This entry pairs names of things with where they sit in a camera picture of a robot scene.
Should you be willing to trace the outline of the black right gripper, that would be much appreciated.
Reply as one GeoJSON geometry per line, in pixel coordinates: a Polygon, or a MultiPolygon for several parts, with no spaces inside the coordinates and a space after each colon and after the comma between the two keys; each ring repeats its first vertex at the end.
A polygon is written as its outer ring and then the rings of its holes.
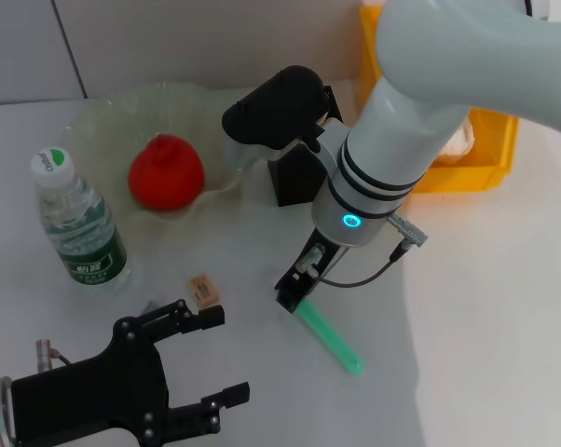
{"type": "Polygon", "coordinates": [[[277,302],[293,314],[347,250],[315,229],[294,264],[277,282],[277,302]]]}

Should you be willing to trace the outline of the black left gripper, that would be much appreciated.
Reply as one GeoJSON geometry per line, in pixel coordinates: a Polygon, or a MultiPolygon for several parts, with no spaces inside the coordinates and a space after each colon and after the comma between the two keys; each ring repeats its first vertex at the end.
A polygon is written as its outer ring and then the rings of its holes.
{"type": "MultiPolygon", "coordinates": [[[[154,343],[224,324],[221,305],[193,313],[185,300],[117,321],[111,342],[99,355],[12,383],[17,442],[55,447],[122,428],[141,447],[161,447],[169,392],[154,343]]],[[[248,402],[250,393],[244,382],[169,409],[166,442],[218,433],[220,411],[248,402]]]]}

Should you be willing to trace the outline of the green utility knife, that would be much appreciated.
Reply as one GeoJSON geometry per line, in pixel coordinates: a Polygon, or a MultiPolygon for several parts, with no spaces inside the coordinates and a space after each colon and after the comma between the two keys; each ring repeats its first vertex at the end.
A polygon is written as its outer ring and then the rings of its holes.
{"type": "Polygon", "coordinates": [[[335,356],[349,374],[354,376],[363,374],[364,364],[361,358],[335,331],[314,305],[304,300],[298,305],[295,313],[320,339],[322,344],[335,356]]]}

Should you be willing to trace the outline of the small tan eraser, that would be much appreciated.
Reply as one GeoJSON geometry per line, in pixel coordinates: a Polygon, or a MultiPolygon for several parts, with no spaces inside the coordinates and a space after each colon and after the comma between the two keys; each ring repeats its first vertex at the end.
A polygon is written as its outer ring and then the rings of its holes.
{"type": "Polygon", "coordinates": [[[220,294],[205,274],[190,279],[191,295],[199,309],[204,309],[220,302],[220,294]]]}

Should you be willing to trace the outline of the red-orange fruit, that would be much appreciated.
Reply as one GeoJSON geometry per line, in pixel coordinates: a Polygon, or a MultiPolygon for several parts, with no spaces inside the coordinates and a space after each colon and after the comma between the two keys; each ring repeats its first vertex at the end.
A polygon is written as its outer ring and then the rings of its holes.
{"type": "Polygon", "coordinates": [[[128,188],[144,208],[179,210],[203,190],[205,171],[198,153],[186,140],[158,134],[130,165],[128,188]]]}

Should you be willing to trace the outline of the clear green-label water bottle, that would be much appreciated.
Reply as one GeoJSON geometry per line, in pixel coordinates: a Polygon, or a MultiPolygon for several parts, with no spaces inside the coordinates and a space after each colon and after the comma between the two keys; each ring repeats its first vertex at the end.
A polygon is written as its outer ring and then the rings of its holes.
{"type": "Polygon", "coordinates": [[[120,288],[130,262],[100,191],[60,147],[37,152],[30,169],[43,230],[72,280],[94,290],[120,288]]]}

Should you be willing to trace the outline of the white paper ball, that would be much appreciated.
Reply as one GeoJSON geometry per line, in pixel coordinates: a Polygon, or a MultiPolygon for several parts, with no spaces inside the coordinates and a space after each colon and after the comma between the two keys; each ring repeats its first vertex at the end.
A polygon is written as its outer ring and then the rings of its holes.
{"type": "Polygon", "coordinates": [[[474,145],[475,138],[471,120],[466,117],[458,130],[445,144],[434,162],[438,164],[454,165],[466,156],[474,145]]]}

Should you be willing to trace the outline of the black mesh pen holder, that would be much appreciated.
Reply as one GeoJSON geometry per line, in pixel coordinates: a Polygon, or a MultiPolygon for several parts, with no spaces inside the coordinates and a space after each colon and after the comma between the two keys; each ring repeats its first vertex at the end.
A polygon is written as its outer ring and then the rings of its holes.
{"type": "Polygon", "coordinates": [[[280,159],[267,162],[279,207],[309,203],[318,194],[327,177],[326,167],[317,158],[321,151],[317,138],[322,133],[318,122],[312,124],[280,159]]]}

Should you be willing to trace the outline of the green glass fruit plate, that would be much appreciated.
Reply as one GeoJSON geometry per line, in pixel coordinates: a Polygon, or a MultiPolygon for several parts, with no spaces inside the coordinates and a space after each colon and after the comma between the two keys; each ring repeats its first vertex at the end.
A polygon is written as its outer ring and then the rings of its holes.
{"type": "Polygon", "coordinates": [[[207,89],[190,83],[147,83],[90,101],[60,141],[78,172],[104,196],[120,223],[182,221],[198,207],[237,187],[239,171],[224,155],[222,115],[245,89],[207,89]],[[189,205],[152,211],[131,195],[127,176],[134,158],[159,134],[189,142],[205,170],[205,186],[189,205]]]}

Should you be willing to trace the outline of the yellow plastic bin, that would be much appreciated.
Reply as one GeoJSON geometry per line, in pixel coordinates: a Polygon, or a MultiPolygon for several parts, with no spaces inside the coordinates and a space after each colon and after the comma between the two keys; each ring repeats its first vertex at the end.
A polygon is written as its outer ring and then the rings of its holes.
{"type": "MultiPolygon", "coordinates": [[[[359,8],[363,31],[358,108],[362,110],[381,70],[376,60],[376,25],[381,6],[359,8]]],[[[468,114],[474,144],[455,163],[437,159],[414,188],[416,194],[480,192],[500,185],[513,166],[519,119],[473,108],[468,114]]]]}

